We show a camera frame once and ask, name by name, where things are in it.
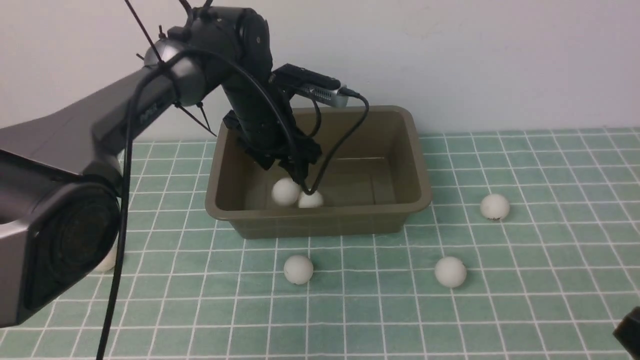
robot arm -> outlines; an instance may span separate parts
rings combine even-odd
[[[344,106],[339,81],[292,65],[272,72],[268,25],[251,9],[194,10],[184,27],[169,29],[147,51],[142,69],[52,115],[0,129],[0,327],[22,323],[112,248],[123,188],[116,157],[127,130],[138,136],[171,105],[197,104],[221,85],[233,108],[225,125],[240,133],[239,145],[262,167],[280,160],[303,180],[320,157],[318,144],[295,126],[289,99],[301,94]],[[136,93],[163,64],[171,65]]]

white ball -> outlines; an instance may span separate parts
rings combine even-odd
[[[509,214],[509,201],[498,193],[487,195],[480,203],[480,212],[489,220],[502,220]]]
[[[324,204],[324,199],[319,191],[314,192],[311,195],[307,195],[304,192],[300,193],[298,198],[299,208],[319,208]]]
[[[93,271],[95,272],[107,272],[116,266],[116,245],[114,244],[107,256],[96,266]]]
[[[283,177],[271,189],[273,202],[280,206],[290,206],[296,203],[300,195],[300,187],[291,178]]]
[[[284,277],[292,284],[306,284],[313,274],[314,265],[306,256],[293,255],[284,263]]]
[[[436,279],[442,286],[457,288],[467,278],[467,268],[458,258],[446,256],[436,264]]]

plastic bin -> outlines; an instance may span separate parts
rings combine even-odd
[[[363,108],[323,108],[314,138],[326,152],[358,120]],[[294,111],[298,126],[311,132],[313,108]],[[308,186],[321,158],[310,168]],[[324,206],[277,206],[271,188],[288,176],[277,165],[264,171],[221,126],[213,156],[205,208],[231,223],[246,239],[396,233],[407,217],[431,202],[431,186],[411,114],[397,106],[372,106],[360,128],[342,144],[318,188]]]

green tile floor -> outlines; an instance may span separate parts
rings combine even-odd
[[[639,131],[424,136],[433,205],[404,231],[262,241],[204,210],[213,142],[138,143],[108,356],[630,359],[611,332],[640,304]],[[504,222],[480,216],[489,192]],[[315,263],[307,286],[281,272],[293,254]],[[469,268],[453,291],[433,277],[444,254]],[[0,330],[0,358],[91,359],[110,282]]]

white wall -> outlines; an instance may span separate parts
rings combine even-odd
[[[214,2],[267,18],[276,66],[301,65],[372,104],[403,106],[423,132],[640,124],[638,0]],[[133,5],[153,34],[184,23],[177,0]],[[3,0],[0,44],[0,126],[108,85],[147,49],[118,0]],[[218,122],[229,106],[218,90],[205,108]],[[144,136],[205,134],[172,109]]]

